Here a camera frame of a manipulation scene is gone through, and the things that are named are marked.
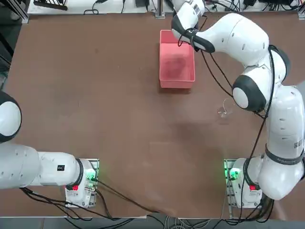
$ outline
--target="black cable on table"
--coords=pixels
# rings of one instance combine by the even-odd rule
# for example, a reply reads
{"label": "black cable on table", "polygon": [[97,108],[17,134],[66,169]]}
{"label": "black cable on table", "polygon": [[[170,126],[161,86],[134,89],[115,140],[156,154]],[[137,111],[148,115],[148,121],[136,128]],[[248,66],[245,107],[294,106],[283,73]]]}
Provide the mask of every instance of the black cable on table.
{"label": "black cable on table", "polygon": [[109,185],[106,185],[105,183],[103,183],[102,181],[100,181],[100,180],[98,180],[98,179],[93,178],[93,179],[91,179],[91,180],[100,183],[101,185],[105,186],[106,188],[108,188],[108,189],[110,189],[112,192],[114,192],[117,196],[119,196],[119,197],[121,197],[121,198],[123,198],[123,199],[125,199],[125,200],[127,200],[127,201],[129,201],[129,202],[131,202],[131,203],[133,203],[134,205],[136,205],[136,206],[142,208],[142,209],[145,210],[145,211],[149,211],[149,212],[152,212],[152,213],[159,213],[158,211],[151,210],[151,209],[149,209],[149,208],[146,208],[146,207],[142,206],[141,204],[139,204],[139,203],[135,202],[134,200],[132,200],[132,199],[126,197],[126,196],[123,195],[122,193],[118,192],[118,191],[115,190],[114,188],[110,187]]}
{"label": "black cable on table", "polygon": [[154,7],[155,11],[157,12],[156,5],[154,4],[154,2],[152,4],[153,4],[153,7]]}
{"label": "black cable on table", "polygon": [[[73,209],[65,206],[65,205],[62,205],[62,204],[58,204],[58,203],[53,203],[52,201],[49,201],[49,200],[41,200],[41,199],[37,199],[37,198],[34,198],[32,197],[26,190],[23,190],[21,189],[29,198],[35,200],[35,201],[38,201],[38,202],[42,202],[42,203],[46,203],[46,204],[51,204],[51,205],[54,205],[56,206],[59,210],[61,210],[63,213],[65,213],[68,217],[70,217],[71,219],[80,219],[80,220],[83,220],[83,221],[91,221],[91,219],[85,219],[85,218],[82,218],[81,216],[79,216]],[[63,208],[66,208],[68,210],[70,210],[71,212],[73,212],[77,218],[71,216],[68,212],[66,212],[65,210],[61,209],[60,207],[63,207]]]}
{"label": "black cable on table", "polygon": [[204,60],[204,62],[205,62],[205,64],[206,64],[206,67],[208,68],[208,70],[209,70],[209,72],[210,72],[210,74],[211,74],[211,76],[214,78],[214,80],[215,80],[215,82],[218,84],[218,86],[228,95],[228,96],[230,96],[231,98],[233,98],[233,96],[218,82],[218,80],[216,79],[216,77],[214,76],[214,74],[213,74],[213,72],[212,72],[212,70],[211,70],[211,68],[210,68],[210,66],[209,66],[209,64],[208,64],[208,62],[206,61],[206,58],[205,58],[205,56],[204,56],[204,53],[203,53],[203,51],[202,50],[200,50],[200,52],[201,52],[201,55],[202,55],[202,57],[203,57],[203,60]]}
{"label": "black cable on table", "polygon": [[33,196],[39,197],[39,198],[42,198],[42,199],[44,199],[44,200],[46,200],[46,201],[55,202],[56,204],[57,204],[57,203],[63,203],[63,204],[67,204],[67,205],[73,205],[73,206],[79,207],[80,209],[85,210],[85,211],[87,211],[87,212],[90,212],[90,213],[93,213],[93,214],[95,214],[95,215],[98,215],[98,216],[101,216],[101,217],[110,219],[110,218],[107,217],[107,216],[104,216],[104,215],[102,215],[102,214],[100,214],[100,213],[98,213],[98,212],[95,212],[95,211],[91,211],[91,210],[89,210],[89,209],[87,209],[87,208],[84,208],[84,207],[82,207],[82,206],[80,206],[80,205],[77,205],[77,204],[74,204],[74,203],[70,203],[70,202],[67,202],[67,201],[64,201],[64,200],[52,199],[52,198],[45,197],[45,196],[43,196],[43,195],[39,195],[39,194],[37,194],[37,193],[34,193],[32,190],[30,190],[30,189],[28,189],[28,188],[21,188],[21,190],[22,190],[24,193],[31,195],[32,197],[33,197]]}
{"label": "black cable on table", "polygon": [[108,208],[107,208],[107,204],[106,204],[106,201],[105,201],[105,198],[104,198],[104,196],[102,195],[102,193],[98,190],[98,189],[96,189],[95,190],[95,192],[101,197],[101,199],[102,199],[102,202],[103,202],[103,205],[104,205],[104,208],[105,208],[105,212],[106,212],[106,215],[110,218],[110,219],[114,219],[112,216],[111,216],[111,214],[109,213],[109,210],[108,210]]}
{"label": "black cable on table", "polygon": [[232,88],[231,83],[229,82],[228,78],[226,77],[226,75],[224,74],[223,70],[221,69],[221,67],[218,65],[218,63],[216,62],[216,60],[214,59],[213,55],[210,53],[211,59],[214,61],[214,63],[216,64],[217,68],[220,70],[220,72],[223,74],[225,80],[228,82],[228,84],[230,85],[230,87]]}
{"label": "black cable on table", "polygon": [[161,220],[159,220],[157,217],[152,216],[152,215],[147,215],[147,217],[151,217],[151,218],[155,219],[156,221],[158,221],[159,223],[161,223],[161,224],[162,224],[162,226],[164,227],[164,223],[162,223],[162,221],[161,221]]}

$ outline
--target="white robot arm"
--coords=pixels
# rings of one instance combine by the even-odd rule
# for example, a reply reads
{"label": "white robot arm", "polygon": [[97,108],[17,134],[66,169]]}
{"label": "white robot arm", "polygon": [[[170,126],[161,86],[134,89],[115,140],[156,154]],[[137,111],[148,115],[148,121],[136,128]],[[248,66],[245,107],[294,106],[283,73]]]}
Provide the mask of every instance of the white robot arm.
{"label": "white robot arm", "polygon": [[62,152],[37,152],[9,143],[21,126],[18,103],[0,91],[0,189],[65,186],[66,201],[89,207],[96,171],[87,159]]}
{"label": "white robot arm", "polygon": [[[273,81],[268,35],[254,22],[235,13],[223,16],[205,31],[198,31],[194,26],[203,13],[202,0],[184,2],[173,17],[173,34],[195,49],[208,53],[224,52],[241,62],[244,72],[232,86],[235,102],[248,111],[266,110]],[[271,52],[275,81],[267,119],[265,154],[254,157],[246,171],[245,158],[236,160],[232,169],[236,202],[243,208],[254,208],[262,192],[272,199],[282,199],[304,176],[303,98],[296,88],[282,85],[290,69],[287,55],[278,48],[273,48]],[[246,182],[241,193],[244,177]]]}

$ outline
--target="brown table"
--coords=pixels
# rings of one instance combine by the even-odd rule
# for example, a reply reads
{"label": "brown table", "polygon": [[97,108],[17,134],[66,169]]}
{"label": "brown table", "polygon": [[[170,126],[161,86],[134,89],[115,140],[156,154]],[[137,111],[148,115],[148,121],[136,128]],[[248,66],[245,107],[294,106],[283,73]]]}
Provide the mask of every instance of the brown table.
{"label": "brown table", "polygon": [[[207,26],[223,16],[207,15]],[[289,55],[292,70],[285,84],[302,81],[304,22],[296,13],[246,16]],[[23,112],[14,141],[99,158],[100,179],[149,208],[171,216],[218,218],[225,191],[223,158],[250,155],[261,119],[238,108],[226,119],[219,117],[228,96],[199,53],[189,93],[160,90],[159,34],[170,22],[150,14],[33,17],[21,29],[6,87]],[[242,72],[227,55],[214,56],[231,82]],[[263,133],[257,154],[265,139]],[[64,199],[58,187],[33,189]],[[304,189],[303,182],[276,201],[273,218],[303,220]],[[114,216],[147,214],[107,192],[105,198]],[[62,215],[18,189],[1,190],[0,202],[1,216]],[[100,200],[95,210],[104,212]]]}

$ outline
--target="red container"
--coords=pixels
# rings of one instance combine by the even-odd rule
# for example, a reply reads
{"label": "red container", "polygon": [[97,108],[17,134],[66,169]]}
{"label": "red container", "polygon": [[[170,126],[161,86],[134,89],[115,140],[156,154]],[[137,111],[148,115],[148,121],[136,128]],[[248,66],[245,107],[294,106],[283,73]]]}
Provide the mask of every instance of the red container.
{"label": "red container", "polygon": [[195,81],[194,49],[178,47],[171,30],[160,31],[160,84],[162,88],[191,88]]}

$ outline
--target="wire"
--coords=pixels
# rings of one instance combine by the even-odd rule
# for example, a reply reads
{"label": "wire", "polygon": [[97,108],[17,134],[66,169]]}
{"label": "wire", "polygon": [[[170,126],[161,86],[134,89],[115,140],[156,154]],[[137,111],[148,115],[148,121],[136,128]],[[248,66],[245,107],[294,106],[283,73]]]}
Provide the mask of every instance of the wire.
{"label": "wire", "polygon": [[[81,219],[81,220],[83,220],[83,221],[91,221],[91,220],[92,220],[92,218],[91,218],[91,219],[84,219],[84,218],[80,217],[80,216],[79,216],[74,210],[72,210],[71,208],[69,208],[69,207],[67,207],[67,206],[65,206],[65,205],[62,205],[62,204],[53,203],[53,199],[44,197],[44,196],[42,196],[42,195],[38,195],[38,194],[36,194],[36,193],[33,193],[33,192],[32,192],[30,189],[28,189],[28,188],[21,188],[21,190],[22,190],[29,198],[31,198],[31,199],[33,199],[33,200],[36,200],[36,201],[38,201],[38,202],[43,202],[43,203],[55,205],[55,206],[56,206],[57,208],[59,208],[61,211],[65,212],[71,219],[76,219],[76,218],[74,218],[74,217],[72,217],[71,215],[69,215],[66,211],[64,211],[63,209],[61,209],[59,206],[61,206],[61,207],[63,207],[63,208],[67,208],[67,209],[69,209],[70,211],[72,211],[72,212],[78,217],[78,219]],[[37,196],[37,197],[40,197],[40,198],[43,198],[43,199],[45,199],[46,201],[41,200],[41,199],[34,198],[34,197],[32,197],[31,195]],[[72,204],[72,203],[69,203],[69,202],[67,202],[67,201],[61,201],[61,200],[54,200],[54,201],[55,201],[55,202],[63,202],[63,203],[65,203],[65,204]],[[97,213],[97,212],[88,210],[88,209],[83,208],[83,207],[81,207],[81,206],[78,206],[78,207],[81,208],[81,209],[84,209],[84,210],[86,210],[86,211],[88,211],[88,212],[94,213],[94,214],[96,214],[96,215],[105,217],[105,216],[103,216],[103,215],[101,215],[101,214],[99,214],[99,213]],[[76,228],[82,229],[81,227],[75,225],[73,222],[69,221],[67,218],[64,218],[64,219],[65,219],[66,221],[68,221],[69,223],[71,223],[71,224],[72,224],[73,226],[75,226]],[[118,228],[118,227],[121,227],[121,226],[126,225],[127,223],[131,222],[132,220],[134,220],[134,219],[128,219],[128,220],[123,221],[123,222],[121,222],[121,223],[118,223],[118,224],[115,224],[115,225],[110,225],[110,226],[107,226],[107,227],[102,227],[102,228],[99,228],[99,229],[107,229],[107,228],[116,229],[116,228]]]}
{"label": "wire", "polygon": [[220,224],[221,221],[223,221],[223,219],[219,220],[219,221],[214,225],[214,227],[212,227],[212,229],[215,229],[215,228],[217,227],[217,225]]}
{"label": "wire", "polygon": [[216,64],[217,68],[221,71],[221,73],[223,74],[225,80],[228,82],[228,84],[230,85],[230,87],[232,88],[232,85],[230,84],[228,78],[226,77],[226,75],[224,74],[223,70],[219,67],[218,63],[216,62],[216,60],[214,59],[213,55],[210,53],[210,56],[212,58],[212,60],[214,61],[214,63]]}
{"label": "wire", "polygon": [[[95,215],[98,215],[98,216],[101,216],[101,217],[110,219],[109,217],[104,216],[104,215],[102,215],[102,214],[100,214],[100,213],[98,213],[98,212],[91,211],[91,210],[89,210],[89,209],[87,209],[87,208],[84,208],[84,207],[82,207],[82,206],[80,206],[80,205],[77,205],[77,204],[74,204],[74,203],[70,203],[70,202],[68,202],[68,201],[56,200],[56,199],[48,198],[48,197],[45,197],[45,196],[43,196],[43,195],[39,195],[39,194],[37,194],[37,193],[34,193],[32,190],[30,190],[30,189],[28,189],[28,188],[21,188],[21,190],[22,190],[25,194],[28,194],[28,195],[27,195],[28,197],[30,197],[29,195],[31,195],[31,196],[35,196],[35,197],[42,198],[42,199],[44,199],[44,200],[46,200],[46,201],[56,202],[56,204],[58,204],[58,203],[63,203],[63,204],[66,204],[66,205],[73,205],[73,206],[79,207],[79,208],[81,208],[81,209],[83,209],[83,210],[85,210],[85,211],[87,211],[87,212],[90,212],[90,213],[93,213],[93,214],[95,214]],[[43,200],[40,200],[40,199],[35,199],[35,198],[33,198],[33,197],[30,197],[30,198],[31,198],[31,199],[34,199],[34,200],[36,200],[36,201],[39,201],[39,202],[43,202]]]}
{"label": "wire", "polygon": [[130,199],[130,198],[124,196],[122,193],[116,191],[114,188],[110,187],[109,185],[106,185],[105,183],[101,182],[101,181],[98,180],[98,179],[93,178],[93,179],[91,179],[91,180],[100,183],[101,185],[103,185],[103,186],[105,186],[106,188],[108,188],[108,189],[110,189],[111,191],[113,191],[113,192],[114,192],[116,195],[118,195],[119,197],[121,197],[121,198],[123,198],[123,199],[125,199],[125,200],[127,200],[127,201],[129,201],[129,202],[131,202],[131,203],[133,203],[134,205],[136,205],[136,206],[138,206],[138,207],[140,207],[140,208],[142,208],[142,209],[144,209],[144,210],[146,210],[146,211],[149,211],[149,212],[152,212],[152,213],[159,213],[158,211],[155,211],[155,210],[151,210],[151,209],[149,209],[149,208],[146,208],[146,207],[142,206],[141,204],[135,202],[134,200],[132,200],[132,199]]}
{"label": "wire", "polygon": [[99,190],[96,189],[95,192],[96,192],[96,193],[101,197],[101,199],[102,199],[103,205],[104,205],[104,207],[105,207],[106,215],[107,215],[110,219],[114,220],[114,218],[113,218],[113,217],[110,215],[110,213],[109,213],[109,210],[108,210],[108,208],[107,208],[107,204],[106,204],[105,198],[104,198],[104,196],[102,195],[101,191],[99,191]]}
{"label": "wire", "polygon": [[233,96],[232,96],[227,90],[224,89],[224,87],[218,82],[218,80],[217,80],[216,77],[214,76],[214,74],[213,74],[213,72],[212,72],[212,70],[211,70],[211,68],[210,68],[210,66],[209,66],[209,64],[208,64],[208,62],[206,61],[206,58],[205,58],[205,56],[204,56],[203,51],[200,50],[200,52],[201,52],[201,55],[202,55],[202,57],[203,57],[203,60],[204,60],[204,62],[205,62],[205,64],[206,64],[206,66],[207,66],[207,68],[208,68],[210,74],[212,75],[212,77],[214,78],[214,80],[216,81],[216,83],[218,84],[218,86],[219,86],[228,96],[230,96],[231,98],[233,98]]}
{"label": "wire", "polygon": [[262,11],[265,11],[265,9],[267,9],[268,6],[269,6],[269,3],[267,3],[267,5],[265,6],[265,8],[263,8]]}
{"label": "wire", "polygon": [[123,0],[123,7],[122,7],[122,10],[121,10],[121,13],[123,13],[123,11],[124,11],[125,1],[126,1],[126,0]]}
{"label": "wire", "polygon": [[298,9],[300,6],[301,6],[301,5],[300,5],[300,1],[299,1],[299,4],[298,4],[297,6],[294,6],[294,7],[289,6],[290,9],[286,9],[286,8],[281,4],[281,7],[282,7],[284,10],[286,10],[286,11],[296,10],[296,9]]}
{"label": "wire", "polygon": [[161,223],[163,227],[165,226],[164,223],[162,223],[161,220],[159,220],[157,217],[152,216],[152,215],[148,215],[148,217],[154,218],[156,221],[158,221],[159,223]]}
{"label": "wire", "polygon": [[99,0],[97,0],[93,5],[92,5],[92,9],[90,10],[85,10],[84,11],[84,15],[87,14],[87,12],[91,12],[92,14],[99,14],[100,12],[97,9],[94,9],[95,4],[98,4]]}
{"label": "wire", "polygon": [[157,10],[157,8],[156,8],[156,5],[154,4],[154,2],[153,2],[152,4],[153,4],[154,9],[155,9],[156,12],[157,12],[158,10]]}
{"label": "wire", "polygon": [[257,220],[257,222],[259,222],[259,223],[266,223],[266,222],[269,220],[269,218],[270,218],[270,216],[271,216],[271,213],[272,213],[272,210],[273,210],[273,206],[274,206],[274,204],[275,204],[274,202],[275,202],[275,200],[273,199],[273,200],[272,200],[271,209],[270,209],[270,212],[269,212],[268,217],[267,217],[264,221],[258,221],[258,220]]}
{"label": "wire", "polygon": [[[220,6],[223,6],[223,7],[225,7],[225,8],[228,8],[226,5],[224,5],[224,4],[220,3],[220,2],[214,1],[214,0],[208,0],[207,2],[212,2],[212,3],[218,4],[218,5],[220,5]],[[232,5],[235,7],[236,10],[233,10],[233,9],[231,9],[231,8],[229,8],[229,10],[230,10],[230,11],[233,11],[233,12],[239,12],[238,7],[237,7],[234,3],[232,3]]]}

